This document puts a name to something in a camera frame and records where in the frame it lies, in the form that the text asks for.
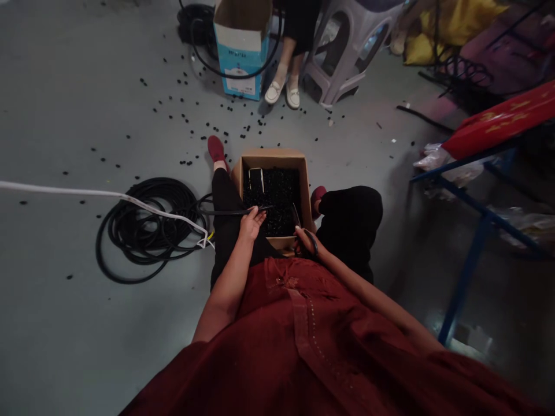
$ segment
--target white and blue box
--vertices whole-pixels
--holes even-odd
[[[266,62],[271,0],[219,0],[214,14],[220,70],[248,75]],[[263,73],[243,80],[222,78],[226,94],[260,100]]]

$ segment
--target gray concrete floor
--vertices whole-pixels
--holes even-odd
[[[299,149],[312,187],[364,184],[383,195],[372,249],[375,283],[437,330],[467,249],[455,238],[471,238],[474,218],[409,188],[419,149],[445,137],[394,107],[405,100],[454,127],[461,114],[436,99],[438,90],[417,69],[382,51],[360,92],[333,108],[332,127],[330,115],[303,95],[306,114],[283,107],[282,98],[259,129],[262,104],[231,103],[221,81],[191,62],[175,34],[177,10],[175,1],[145,0],[0,6],[0,179],[125,192],[135,176],[166,176],[202,196],[210,191],[211,167],[200,137],[213,126],[230,133],[226,152],[233,161],[248,147]],[[241,139],[247,125],[251,131]],[[145,284],[106,279],[94,255],[96,216],[114,201],[86,198],[81,205],[81,199],[1,193],[2,415],[117,414],[190,342],[208,297],[211,248],[170,263]],[[109,244],[105,251],[119,273],[149,271]],[[503,249],[487,252],[462,320],[493,339],[489,364],[552,406],[554,293],[542,267],[534,266],[532,278],[528,266],[507,262]]]

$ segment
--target white power cord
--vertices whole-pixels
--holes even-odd
[[[163,211],[159,211],[156,208],[152,208],[150,205],[145,204],[144,202],[139,201],[132,196],[126,194],[120,194],[118,192],[109,192],[109,191],[92,191],[92,190],[75,190],[75,189],[67,189],[67,188],[54,188],[54,187],[42,187],[37,185],[27,185],[27,184],[20,184],[15,182],[5,182],[0,181],[0,189],[7,189],[12,191],[24,191],[24,192],[39,192],[41,194],[58,194],[58,195],[89,195],[89,196],[111,196],[113,198],[119,198],[126,200],[127,202],[134,203],[135,205],[140,206],[142,209],[145,209],[153,214],[158,214],[162,217],[173,218],[174,220],[182,220],[188,223],[189,225],[193,226],[199,231],[204,233],[204,238],[197,242],[198,246],[202,248],[206,248],[206,243],[210,244],[213,248],[214,244],[210,240],[208,240],[208,231],[205,230],[203,227],[195,224],[191,220],[186,217],[182,217],[175,214],[168,214]]]

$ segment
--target black scissors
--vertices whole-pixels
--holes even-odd
[[[293,205],[291,206],[291,211],[293,212],[293,222],[295,222],[295,225],[298,226],[299,228],[301,227],[301,220],[299,219],[299,212],[297,212],[297,207],[295,207],[295,203],[293,203]],[[299,248],[301,249],[301,253],[304,257],[318,257],[318,244],[316,244],[316,240],[314,239],[314,236],[312,234],[310,234],[307,230],[302,229],[305,234],[307,235],[307,237],[310,239],[310,241],[312,242],[312,246],[314,247],[314,254],[312,254],[310,251],[308,251],[306,249],[306,247],[302,244],[302,242],[300,241],[300,238],[297,236],[295,237],[295,241],[298,243]],[[299,253],[297,252],[297,250],[295,250],[295,257],[299,257]]]

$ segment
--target red flat shoe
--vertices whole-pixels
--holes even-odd
[[[225,160],[224,145],[221,144],[221,140],[218,137],[210,136],[208,138],[208,153],[213,162],[225,162],[227,173],[231,173],[230,166]]]
[[[322,199],[322,196],[324,196],[324,194],[327,191],[325,190],[325,188],[323,186],[319,186],[317,187],[314,192],[312,192],[312,196],[310,197],[310,207],[312,208],[312,219],[316,220],[320,217],[320,214],[318,214],[316,212],[316,208],[315,208],[315,204],[316,201]]]

